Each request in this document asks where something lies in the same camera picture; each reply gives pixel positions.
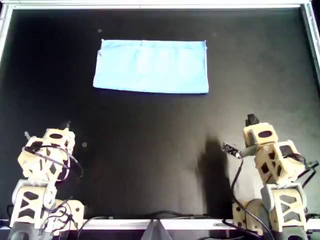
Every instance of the black wire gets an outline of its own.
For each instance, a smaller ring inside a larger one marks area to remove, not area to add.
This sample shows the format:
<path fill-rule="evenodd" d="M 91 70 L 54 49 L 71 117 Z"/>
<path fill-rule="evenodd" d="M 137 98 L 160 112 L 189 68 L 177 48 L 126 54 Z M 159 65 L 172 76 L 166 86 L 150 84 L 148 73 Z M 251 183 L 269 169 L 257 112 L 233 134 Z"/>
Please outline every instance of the black wire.
<path fill-rule="evenodd" d="M 305 215 L 305 219 L 308 222 L 309 219 L 315 219 L 315 218 L 320 218 L 320 214 L 317 213 L 309 213 Z"/>
<path fill-rule="evenodd" d="M 6 214 L 8 215 L 8 217 L 9 217 L 9 221 L 11 220 L 11 213 L 10 213 L 10 208 L 14 208 L 15 206 L 14 205 L 12 205 L 12 204 L 10 204 L 10 205 L 7 205 L 6 206 Z"/>
<path fill-rule="evenodd" d="M 47 225 L 48 223 L 46 223 L 46 221 L 48 221 L 48 220 L 51 219 L 51 218 L 61 218 L 61 217 L 63 217 L 64 215 L 65 215 L 65 213 L 62 214 L 61 216 L 58 216 L 58 215 L 48 216 L 48 217 L 43 221 L 43 223 L 41 224 L 41 227 L 40 227 L 40 229 L 39 229 L 39 235 L 41 235 L 41 234 L 42 234 L 42 231 L 47 227 L 46 225 Z"/>
<path fill-rule="evenodd" d="M 283 158 L 292 158 L 292 159 L 304 164 L 306 167 L 308 167 L 306 158 L 299 153 L 289 153 L 289 154 L 283 156 Z"/>
<path fill-rule="evenodd" d="M 84 224 L 79 228 L 79 231 L 78 231 L 78 235 L 77 235 L 77 240 L 80 239 L 80 234 L 82 232 L 82 230 L 84 229 L 84 227 L 91 221 L 91 220 L 95 220 L 95 219 L 108 219 L 108 217 L 105 217 L 105 216 L 94 216 L 94 217 L 91 217 L 89 218 L 87 221 L 84 222 Z"/>
<path fill-rule="evenodd" d="M 275 237 L 273 236 L 270 228 L 259 218 L 257 217 L 256 215 L 254 215 L 252 212 L 248 211 L 247 208 L 245 208 L 241 202 L 238 201 L 238 199 L 236 198 L 235 194 L 234 194 L 234 190 L 235 190 L 235 184 L 238 180 L 238 177 L 240 175 L 240 172 L 242 170 L 242 166 L 244 164 L 244 159 L 243 157 L 241 156 L 241 163 L 240 163 L 240 166 L 235 174 L 235 177 L 232 181 L 232 184 L 231 184 L 231 196 L 233 198 L 233 200 L 235 201 L 235 203 L 239 206 L 239 208 L 241 208 L 245 213 L 249 214 L 253 219 L 255 219 L 258 223 L 261 224 L 261 226 L 268 232 L 268 234 L 270 235 L 271 239 L 272 240 L 275 240 Z"/>
<path fill-rule="evenodd" d="M 84 176 L 84 169 L 83 169 L 83 167 L 80 165 L 80 163 L 78 162 L 78 160 L 77 160 L 73 155 L 71 155 L 67 150 L 65 150 L 64 148 L 62 148 L 62 147 L 60 147 L 60 146 L 58 146 L 58 145 L 42 145 L 42 146 L 33 146 L 33 147 L 32 147 L 32 146 L 26 146 L 24 149 L 25 149 L 26 151 L 28 151 L 29 153 L 31 153 L 31 154 L 34 154 L 34 155 L 36 155 L 36 156 L 38 156 L 38 157 L 44 158 L 44 159 L 46 159 L 46 160 L 48 160 L 48 161 L 51 161 L 51 162 L 53 162 L 53 163 L 55 163 L 55 164 L 58 164 L 58 165 L 66 168 L 66 169 L 71 170 L 71 168 L 68 167 L 66 164 L 63 164 L 63 163 L 61 163 L 61 162 L 58 162 L 58 161 L 52 159 L 51 157 L 44 156 L 44 155 L 38 153 L 37 150 L 38 150 L 38 149 L 41 149 L 41 148 L 53 148 L 53 149 L 59 149 L 59 150 L 65 152 L 65 153 L 67 154 L 68 158 L 72 159 L 72 160 L 75 162 L 75 164 L 79 167 L 79 169 L 80 169 L 80 171 L 81 171 L 81 174 L 80 174 L 80 176 L 79 176 L 79 179 L 81 179 L 81 178 Z"/>
<path fill-rule="evenodd" d="M 312 174 L 303 182 L 302 184 L 302 188 L 304 189 L 305 186 L 310 182 L 310 180 L 314 177 L 314 175 L 317 173 L 316 171 L 316 167 L 319 166 L 319 162 L 313 164 L 312 166 L 308 166 L 307 169 L 301 173 L 297 179 L 300 179 L 301 177 L 303 177 L 305 174 L 307 174 L 308 172 L 312 171 Z"/>
<path fill-rule="evenodd" d="M 238 230 L 238 231 L 241 231 L 241 232 L 243 232 L 243 233 L 250 234 L 250 235 L 252 235 L 252 236 L 254 236 L 254 237 L 256 237 L 256 238 L 260 238 L 260 237 L 261 237 L 261 236 L 259 236 L 258 234 L 256 234 L 256 233 L 253 232 L 253 231 L 250 231 L 250 230 L 248 230 L 248 229 L 244 229 L 244 228 L 242 228 L 242 227 L 239 227 L 239 226 L 237 226 L 237 225 L 234 225 L 234 224 L 232 224 L 232 223 L 227 222 L 226 219 L 222 219 L 222 223 L 223 223 L 224 225 L 227 225 L 227 226 L 229 226 L 229 227 L 231 227 L 231 228 L 234 228 L 234 229 L 236 229 L 236 230 Z"/>

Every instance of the metal frame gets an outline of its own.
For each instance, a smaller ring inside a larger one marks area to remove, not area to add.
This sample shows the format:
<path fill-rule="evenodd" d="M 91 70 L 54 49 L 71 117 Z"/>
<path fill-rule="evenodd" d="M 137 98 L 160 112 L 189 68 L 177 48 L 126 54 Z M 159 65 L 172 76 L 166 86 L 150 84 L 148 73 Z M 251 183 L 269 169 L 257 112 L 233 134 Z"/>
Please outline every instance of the metal frame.
<path fill-rule="evenodd" d="M 0 61 L 13 11 L 41 9 L 270 9 L 300 8 L 314 67 L 320 84 L 320 37 L 310 0 L 2 0 Z M 96 219 L 85 230 L 145 230 L 149 219 Z M 167 230 L 231 230 L 221 219 L 162 219 Z M 310 219 L 308 229 L 320 230 L 320 219 Z"/>

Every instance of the robotic arm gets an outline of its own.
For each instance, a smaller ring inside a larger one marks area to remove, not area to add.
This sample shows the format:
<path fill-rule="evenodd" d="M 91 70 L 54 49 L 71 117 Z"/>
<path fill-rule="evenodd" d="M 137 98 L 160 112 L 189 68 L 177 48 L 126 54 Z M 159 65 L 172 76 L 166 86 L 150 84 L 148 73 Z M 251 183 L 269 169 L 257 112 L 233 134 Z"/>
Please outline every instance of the robotic arm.
<path fill-rule="evenodd" d="M 47 129 L 42 138 L 30 137 L 18 157 L 23 175 L 12 195 L 9 240 L 51 240 L 83 224 L 84 205 L 78 200 L 56 199 L 56 182 L 65 180 L 75 146 L 68 128 Z"/>
<path fill-rule="evenodd" d="M 264 186 L 261 189 L 262 199 L 244 202 L 234 197 L 232 213 L 235 227 L 264 235 L 265 239 L 287 240 L 295 236 L 307 240 L 307 198 L 302 185 L 295 182 L 308 171 L 306 159 L 291 140 L 279 142 L 273 126 L 259 123 L 253 114 L 248 115 L 243 137 L 244 150 L 238 151 L 227 144 L 223 145 L 223 150 L 242 161 L 247 156 L 255 156 L 255 166 Z"/>

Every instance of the light blue towel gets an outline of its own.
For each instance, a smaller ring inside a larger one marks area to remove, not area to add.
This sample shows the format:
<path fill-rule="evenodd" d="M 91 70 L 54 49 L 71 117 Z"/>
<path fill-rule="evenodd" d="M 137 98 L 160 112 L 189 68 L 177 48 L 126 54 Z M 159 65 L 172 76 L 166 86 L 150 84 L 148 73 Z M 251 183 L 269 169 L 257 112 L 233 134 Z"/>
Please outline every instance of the light blue towel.
<path fill-rule="evenodd" d="M 206 42 L 102 40 L 93 86 L 149 93 L 208 93 Z"/>

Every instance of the black table surface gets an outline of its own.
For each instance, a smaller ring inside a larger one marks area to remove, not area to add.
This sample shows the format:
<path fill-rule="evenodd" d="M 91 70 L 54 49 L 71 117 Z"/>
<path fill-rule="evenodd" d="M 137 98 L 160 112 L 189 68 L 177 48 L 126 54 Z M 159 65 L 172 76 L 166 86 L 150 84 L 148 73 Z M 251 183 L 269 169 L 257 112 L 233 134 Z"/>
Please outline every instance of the black table surface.
<path fill-rule="evenodd" d="M 206 40 L 209 94 L 94 88 L 101 39 Z M 0 69 L 0 218 L 23 177 L 24 131 L 41 137 L 67 121 L 85 175 L 59 184 L 58 197 L 74 194 L 86 217 L 231 218 L 218 140 L 243 147 L 250 113 L 318 157 L 320 101 L 298 9 L 14 11 Z M 317 182 L 306 188 L 314 211 Z"/>

